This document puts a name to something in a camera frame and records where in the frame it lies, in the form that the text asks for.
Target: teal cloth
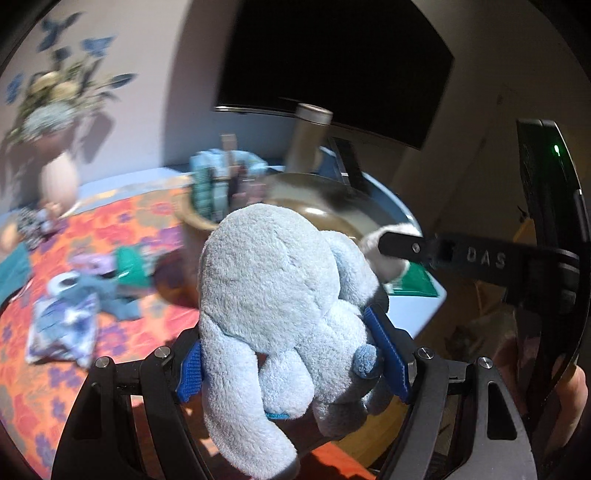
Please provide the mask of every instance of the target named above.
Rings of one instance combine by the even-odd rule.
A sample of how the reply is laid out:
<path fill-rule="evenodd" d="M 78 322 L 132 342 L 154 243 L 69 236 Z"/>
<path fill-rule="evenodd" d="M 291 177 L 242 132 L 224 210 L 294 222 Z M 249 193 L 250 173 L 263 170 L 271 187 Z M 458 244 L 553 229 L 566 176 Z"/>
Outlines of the teal cloth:
<path fill-rule="evenodd" d="M 28 249 L 20 243 L 0 264 L 0 305 L 27 285 L 31 274 Z"/>

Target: television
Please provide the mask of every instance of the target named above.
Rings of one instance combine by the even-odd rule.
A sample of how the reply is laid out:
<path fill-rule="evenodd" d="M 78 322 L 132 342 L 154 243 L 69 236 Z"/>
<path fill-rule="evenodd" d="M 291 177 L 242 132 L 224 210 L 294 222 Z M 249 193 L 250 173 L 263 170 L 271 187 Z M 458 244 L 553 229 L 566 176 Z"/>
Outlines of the television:
<path fill-rule="evenodd" d="M 216 110 L 290 115 L 310 103 L 334 124 L 421 148 L 452 64 L 411 0 L 243 0 Z"/>

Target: elephant ear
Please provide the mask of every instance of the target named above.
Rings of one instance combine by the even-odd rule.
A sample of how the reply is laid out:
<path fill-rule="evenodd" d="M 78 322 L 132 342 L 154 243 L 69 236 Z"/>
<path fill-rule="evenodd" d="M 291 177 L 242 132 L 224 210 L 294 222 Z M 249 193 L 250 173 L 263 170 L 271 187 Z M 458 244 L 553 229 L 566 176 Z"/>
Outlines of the elephant ear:
<path fill-rule="evenodd" d="M 361 250 L 340 232 L 321 232 L 330 245 L 339 270 L 339 298 L 363 310 L 369 303 L 378 303 L 388 311 L 388 296 Z"/>
<path fill-rule="evenodd" d="M 295 478 L 299 470 L 297 452 L 265 415 L 255 352 L 226 336 L 203 312 L 199 331 L 205 371 L 203 416 L 220 453 L 254 478 Z"/>

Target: light blue stuffed animal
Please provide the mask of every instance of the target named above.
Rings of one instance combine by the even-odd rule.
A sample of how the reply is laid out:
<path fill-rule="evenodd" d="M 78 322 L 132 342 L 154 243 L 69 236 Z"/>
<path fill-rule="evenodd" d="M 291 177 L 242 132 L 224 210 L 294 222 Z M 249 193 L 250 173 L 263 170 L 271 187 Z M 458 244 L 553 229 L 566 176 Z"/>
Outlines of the light blue stuffed animal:
<path fill-rule="evenodd" d="M 382 357 L 362 321 L 388 298 L 347 236 L 292 210 L 257 204 L 206 242 L 199 283 L 204 419 L 220 453 L 257 479 L 293 478 L 297 452 L 275 419 L 311 406 L 329 438 L 391 401 Z M 256 353 L 267 356 L 259 369 Z"/>

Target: stuffed toy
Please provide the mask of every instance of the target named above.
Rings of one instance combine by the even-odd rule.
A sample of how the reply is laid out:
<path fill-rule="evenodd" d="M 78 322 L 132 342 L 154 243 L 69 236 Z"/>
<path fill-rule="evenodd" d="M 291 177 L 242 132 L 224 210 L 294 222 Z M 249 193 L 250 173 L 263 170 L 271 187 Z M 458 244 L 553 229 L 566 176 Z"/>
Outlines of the stuffed toy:
<path fill-rule="evenodd" d="M 387 311 L 388 297 L 344 234 L 251 205 L 211 234 L 198 282 L 204 420 L 243 473 L 296 476 L 296 448 L 277 420 L 310 407 L 322 435 L 337 439 L 388 406 L 382 355 L 362 320 L 370 303 Z"/>

